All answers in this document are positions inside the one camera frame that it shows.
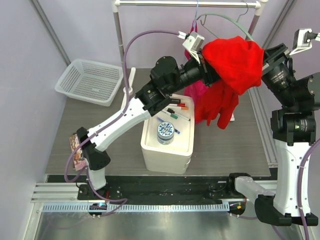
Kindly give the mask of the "mint green hanger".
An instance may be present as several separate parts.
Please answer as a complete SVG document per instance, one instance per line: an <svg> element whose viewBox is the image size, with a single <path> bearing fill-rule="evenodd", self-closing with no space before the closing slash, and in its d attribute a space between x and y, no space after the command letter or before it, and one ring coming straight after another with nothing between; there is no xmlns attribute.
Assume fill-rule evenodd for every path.
<svg viewBox="0 0 320 240"><path fill-rule="evenodd" d="M240 34L241 36L245 36L246 40L253 41L253 30L247 30L239 23L241 16L246 15L250 7L244 0L240 2L244 4L245 12L241 13L237 19L233 19L225 14L210 12L197 14L196 22L216 39L235 37L237 34Z"/></svg>

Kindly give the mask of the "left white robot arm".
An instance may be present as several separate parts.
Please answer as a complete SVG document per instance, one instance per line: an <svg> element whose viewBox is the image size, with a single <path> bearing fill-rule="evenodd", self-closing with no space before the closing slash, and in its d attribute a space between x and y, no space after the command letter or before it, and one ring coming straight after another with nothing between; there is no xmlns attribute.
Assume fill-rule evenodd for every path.
<svg viewBox="0 0 320 240"><path fill-rule="evenodd" d="M76 134L86 161L89 194L97 200L106 195L105 168L111 161L107 148L113 141L167 107L172 94L199 80L208 86L219 78L201 52L181 67L172 56L161 57L150 71L150 81L127 101L124 108L95 127L79 128Z"/></svg>

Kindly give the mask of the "red t shirt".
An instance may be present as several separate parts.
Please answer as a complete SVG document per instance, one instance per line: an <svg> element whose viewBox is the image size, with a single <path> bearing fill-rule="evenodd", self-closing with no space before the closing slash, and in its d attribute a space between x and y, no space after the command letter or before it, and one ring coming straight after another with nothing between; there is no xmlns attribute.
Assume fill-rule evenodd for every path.
<svg viewBox="0 0 320 240"><path fill-rule="evenodd" d="M216 39L207 43L202 54L218 74L195 105L195 122L206 121L225 129L239 104L239 97L262 83L264 50L252 40L240 36Z"/></svg>

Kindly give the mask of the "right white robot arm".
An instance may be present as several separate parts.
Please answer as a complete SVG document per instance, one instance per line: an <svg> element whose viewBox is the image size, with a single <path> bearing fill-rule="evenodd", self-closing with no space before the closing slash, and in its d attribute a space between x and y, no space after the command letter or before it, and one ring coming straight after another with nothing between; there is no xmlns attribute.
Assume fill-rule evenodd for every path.
<svg viewBox="0 0 320 240"><path fill-rule="evenodd" d="M320 75L295 78L291 52L285 44L266 49L262 81L281 103L271 114L270 126L277 151L277 187L272 192L247 173L232 173L226 193L254 204L257 218L274 226L317 226L308 198L308 168L316 138L315 112L320 108Z"/></svg>

